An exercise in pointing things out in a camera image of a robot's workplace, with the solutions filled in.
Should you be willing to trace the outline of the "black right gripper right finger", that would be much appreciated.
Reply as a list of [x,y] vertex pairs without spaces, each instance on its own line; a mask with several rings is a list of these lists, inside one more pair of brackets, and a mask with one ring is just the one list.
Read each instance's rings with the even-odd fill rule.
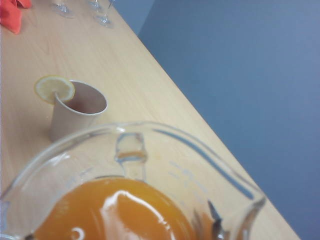
[[191,225],[197,240],[225,240],[226,233],[222,227],[222,218],[210,200],[207,200],[209,216],[200,216],[195,210]]

